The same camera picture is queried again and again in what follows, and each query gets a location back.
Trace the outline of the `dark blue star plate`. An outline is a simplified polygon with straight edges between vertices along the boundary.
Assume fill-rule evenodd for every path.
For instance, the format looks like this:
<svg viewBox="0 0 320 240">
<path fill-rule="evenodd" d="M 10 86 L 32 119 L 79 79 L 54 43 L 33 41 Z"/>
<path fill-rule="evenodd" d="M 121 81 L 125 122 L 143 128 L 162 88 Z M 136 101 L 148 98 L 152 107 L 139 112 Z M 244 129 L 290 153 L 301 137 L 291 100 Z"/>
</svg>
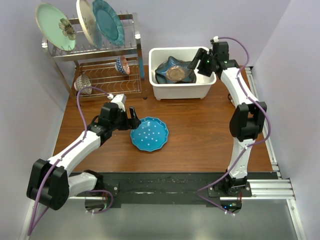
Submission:
<svg viewBox="0 0 320 240">
<path fill-rule="evenodd" d="M 189 64 L 190 64 L 190 61 L 183 61 L 180 59 L 176 59 L 173 56 L 169 56 L 167 61 L 160 64 L 158 66 L 158 68 L 154 71 L 155 76 L 156 76 L 156 74 L 160 74 L 160 75 L 163 75 L 164 77 L 166 77 L 166 72 L 170 67 L 180 66 L 185 70 L 185 78 L 186 78 L 190 74 L 190 72 L 194 72 L 193 69 L 188 68 Z"/>
</svg>

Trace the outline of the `dark blue glazed plate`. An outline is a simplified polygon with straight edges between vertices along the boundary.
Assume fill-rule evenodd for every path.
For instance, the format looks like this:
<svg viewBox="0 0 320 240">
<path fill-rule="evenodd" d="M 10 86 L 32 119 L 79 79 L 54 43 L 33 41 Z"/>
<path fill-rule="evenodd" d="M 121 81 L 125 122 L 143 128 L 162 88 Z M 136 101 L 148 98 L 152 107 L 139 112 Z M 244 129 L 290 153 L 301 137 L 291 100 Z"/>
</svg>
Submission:
<svg viewBox="0 0 320 240">
<path fill-rule="evenodd" d="M 197 77 L 193 71 L 190 72 L 186 78 L 180 81 L 169 80 L 165 76 L 158 73 L 155 74 L 155 79 L 158 84 L 194 84 L 197 81 Z"/>
</svg>

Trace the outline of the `blue scalloped plate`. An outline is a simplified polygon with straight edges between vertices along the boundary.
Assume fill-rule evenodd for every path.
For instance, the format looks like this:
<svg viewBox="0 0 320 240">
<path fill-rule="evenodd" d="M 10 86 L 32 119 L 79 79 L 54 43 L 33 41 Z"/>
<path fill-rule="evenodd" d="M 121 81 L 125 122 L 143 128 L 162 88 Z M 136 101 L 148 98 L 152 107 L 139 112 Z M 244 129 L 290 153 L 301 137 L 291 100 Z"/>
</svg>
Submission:
<svg viewBox="0 0 320 240">
<path fill-rule="evenodd" d="M 156 117 L 144 117 L 137 129 L 130 132 L 132 144 L 140 151 L 153 152 L 160 150 L 168 141 L 167 125 Z"/>
</svg>

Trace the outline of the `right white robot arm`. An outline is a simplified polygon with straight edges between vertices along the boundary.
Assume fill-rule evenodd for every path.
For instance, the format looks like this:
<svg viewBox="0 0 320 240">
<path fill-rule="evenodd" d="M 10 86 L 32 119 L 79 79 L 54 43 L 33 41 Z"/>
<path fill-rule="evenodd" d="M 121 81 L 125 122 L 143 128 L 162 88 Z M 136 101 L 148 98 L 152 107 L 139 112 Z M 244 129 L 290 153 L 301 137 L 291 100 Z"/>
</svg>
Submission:
<svg viewBox="0 0 320 240">
<path fill-rule="evenodd" d="M 230 164 L 221 179 L 211 185 L 216 191 L 233 197 L 246 188 L 248 163 L 251 148 L 262 133 L 267 105 L 252 94 L 246 85 L 236 60 L 229 58 L 229 45 L 226 41 L 211 40 L 211 49 L 199 48 L 189 64 L 191 70 L 210 77 L 215 73 L 226 86 L 235 111 L 229 122 L 233 137 Z"/>
</svg>

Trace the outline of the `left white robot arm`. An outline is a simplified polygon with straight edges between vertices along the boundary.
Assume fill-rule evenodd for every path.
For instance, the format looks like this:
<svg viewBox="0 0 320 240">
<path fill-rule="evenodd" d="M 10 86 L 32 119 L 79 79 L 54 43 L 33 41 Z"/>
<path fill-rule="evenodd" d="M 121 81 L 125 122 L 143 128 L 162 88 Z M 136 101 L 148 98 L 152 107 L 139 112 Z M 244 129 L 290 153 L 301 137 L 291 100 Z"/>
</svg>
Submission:
<svg viewBox="0 0 320 240">
<path fill-rule="evenodd" d="M 92 170 L 71 176 L 75 167 L 102 146 L 113 131 L 135 130 L 141 124 L 134 107 L 126 112 L 123 103 L 107 102 L 81 135 L 65 150 L 32 166 L 26 196 L 46 207 L 59 210 L 68 198 L 83 192 L 99 196 L 105 186 L 103 176 Z"/>
</svg>

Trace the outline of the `white plastic bin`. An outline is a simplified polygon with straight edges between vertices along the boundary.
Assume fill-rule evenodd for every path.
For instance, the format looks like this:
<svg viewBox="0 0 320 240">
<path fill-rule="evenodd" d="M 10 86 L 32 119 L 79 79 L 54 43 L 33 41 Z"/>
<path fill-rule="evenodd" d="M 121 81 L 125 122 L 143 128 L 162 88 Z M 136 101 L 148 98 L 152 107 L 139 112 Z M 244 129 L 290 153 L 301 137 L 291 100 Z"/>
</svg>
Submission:
<svg viewBox="0 0 320 240">
<path fill-rule="evenodd" d="M 196 47 L 160 47 L 153 48 L 148 55 L 149 82 L 152 85 L 154 96 L 157 100 L 162 99 L 203 99 L 211 86 L 217 81 L 215 73 L 210 77 L 201 75 L 194 69 L 196 83 L 182 84 L 159 84 L 156 81 L 155 70 L 160 64 L 166 62 L 169 56 L 177 60 L 192 61 L 199 46 Z"/>
</svg>

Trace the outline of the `metal dish rack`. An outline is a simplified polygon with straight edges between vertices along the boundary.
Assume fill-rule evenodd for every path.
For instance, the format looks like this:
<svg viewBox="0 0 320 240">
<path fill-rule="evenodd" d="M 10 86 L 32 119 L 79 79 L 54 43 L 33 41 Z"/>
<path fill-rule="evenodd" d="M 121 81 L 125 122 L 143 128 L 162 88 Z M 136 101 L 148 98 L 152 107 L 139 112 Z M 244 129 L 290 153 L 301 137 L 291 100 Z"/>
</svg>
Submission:
<svg viewBox="0 0 320 240">
<path fill-rule="evenodd" d="M 90 95 L 83 95 L 83 100 L 90 101 L 102 98 L 103 95 L 98 92 L 98 89 L 114 95 L 125 94 L 127 96 L 142 97 L 144 100 L 147 99 L 138 14 L 136 12 L 122 13 L 119 14 L 119 18 L 125 33 L 125 42 L 122 46 L 114 45 L 105 38 L 102 40 L 100 49 L 91 46 L 86 42 L 77 17 L 70 19 L 77 34 L 77 42 L 73 50 L 61 50 L 50 43 L 46 37 L 42 38 L 41 47 L 61 82 L 66 87 L 70 99 L 76 99 L 77 91 L 73 83 L 68 83 L 67 77 L 60 68 L 60 63 L 73 62 L 75 70 L 72 79 L 74 81 L 82 74 L 86 74 L 89 77 L 91 85 L 95 89 Z M 124 56 L 128 62 L 129 75 L 116 71 L 115 63 L 120 56 Z"/>
</svg>

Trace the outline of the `blue patterned bowl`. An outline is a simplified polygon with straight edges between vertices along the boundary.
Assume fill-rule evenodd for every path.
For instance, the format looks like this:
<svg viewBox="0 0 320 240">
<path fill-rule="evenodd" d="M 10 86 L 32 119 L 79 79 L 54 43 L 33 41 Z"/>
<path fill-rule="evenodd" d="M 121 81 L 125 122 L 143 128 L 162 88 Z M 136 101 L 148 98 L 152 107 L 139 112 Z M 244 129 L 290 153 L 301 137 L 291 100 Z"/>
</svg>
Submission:
<svg viewBox="0 0 320 240">
<path fill-rule="evenodd" d="M 130 74 L 130 66 L 128 64 L 127 59 L 123 55 L 117 58 L 115 62 L 115 69 L 117 72 L 123 75 Z"/>
</svg>

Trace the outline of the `grey patterned bowl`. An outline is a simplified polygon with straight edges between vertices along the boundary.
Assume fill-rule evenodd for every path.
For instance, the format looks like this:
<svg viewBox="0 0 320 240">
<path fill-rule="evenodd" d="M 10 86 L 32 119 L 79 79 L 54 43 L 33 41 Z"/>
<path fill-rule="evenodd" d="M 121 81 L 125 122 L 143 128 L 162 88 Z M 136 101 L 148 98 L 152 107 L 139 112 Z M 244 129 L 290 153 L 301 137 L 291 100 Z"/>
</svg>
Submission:
<svg viewBox="0 0 320 240">
<path fill-rule="evenodd" d="M 90 87 L 91 80 L 86 74 L 81 74 L 75 82 L 73 83 L 74 89 L 79 92 L 82 88 L 84 87 Z M 91 88 L 86 88 L 81 92 L 81 95 L 91 95 L 92 94 L 92 89 Z"/>
</svg>

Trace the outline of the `teal plate on rack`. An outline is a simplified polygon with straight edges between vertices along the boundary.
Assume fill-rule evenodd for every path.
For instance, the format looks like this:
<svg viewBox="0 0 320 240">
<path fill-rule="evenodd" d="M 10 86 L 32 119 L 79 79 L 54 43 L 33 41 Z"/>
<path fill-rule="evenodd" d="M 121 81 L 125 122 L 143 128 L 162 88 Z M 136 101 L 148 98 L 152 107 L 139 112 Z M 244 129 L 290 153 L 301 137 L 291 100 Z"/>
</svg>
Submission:
<svg viewBox="0 0 320 240">
<path fill-rule="evenodd" d="M 102 35 L 113 45 L 125 44 L 125 31 L 119 16 L 105 0 L 94 0 L 92 12 Z"/>
</svg>

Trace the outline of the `mint floral plate on rack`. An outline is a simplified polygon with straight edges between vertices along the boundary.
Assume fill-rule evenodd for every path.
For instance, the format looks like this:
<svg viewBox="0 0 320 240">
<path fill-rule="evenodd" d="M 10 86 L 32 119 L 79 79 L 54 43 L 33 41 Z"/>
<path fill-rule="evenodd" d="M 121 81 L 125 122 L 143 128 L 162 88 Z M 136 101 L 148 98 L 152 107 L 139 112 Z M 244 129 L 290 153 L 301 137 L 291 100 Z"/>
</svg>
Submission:
<svg viewBox="0 0 320 240">
<path fill-rule="evenodd" d="M 46 37 L 55 47 L 71 51 L 76 46 L 76 33 L 68 18 L 55 6 L 40 3 L 36 8 L 36 22 Z"/>
</svg>

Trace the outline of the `cream plate on rack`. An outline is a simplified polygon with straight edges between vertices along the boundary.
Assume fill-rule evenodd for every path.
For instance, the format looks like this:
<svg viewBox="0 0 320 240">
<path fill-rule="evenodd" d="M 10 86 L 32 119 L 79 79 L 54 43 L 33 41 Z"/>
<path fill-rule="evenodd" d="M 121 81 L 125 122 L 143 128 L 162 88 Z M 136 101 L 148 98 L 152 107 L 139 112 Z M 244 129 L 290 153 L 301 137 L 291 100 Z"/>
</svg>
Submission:
<svg viewBox="0 0 320 240">
<path fill-rule="evenodd" d="M 96 34 L 98 32 L 91 4 L 87 0 L 77 0 L 76 12 L 85 37 L 92 46 L 97 47 Z"/>
</svg>

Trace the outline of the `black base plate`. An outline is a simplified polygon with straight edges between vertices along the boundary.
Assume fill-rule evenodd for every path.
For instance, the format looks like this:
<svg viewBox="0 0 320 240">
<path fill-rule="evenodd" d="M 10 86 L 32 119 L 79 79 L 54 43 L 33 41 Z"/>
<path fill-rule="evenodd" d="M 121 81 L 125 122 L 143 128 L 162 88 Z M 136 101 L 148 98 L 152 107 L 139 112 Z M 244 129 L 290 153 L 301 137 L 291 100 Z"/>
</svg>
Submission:
<svg viewBox="0 0 320 240">
<path fill-rule="evenodd" d="M 248 179 L 223 179 L 213 172 L 103 172 L 100 189 L 111 192 L 112 207 L 124 204 L 207 205 L 239 210 L 252 196 Z"/>
</svg>

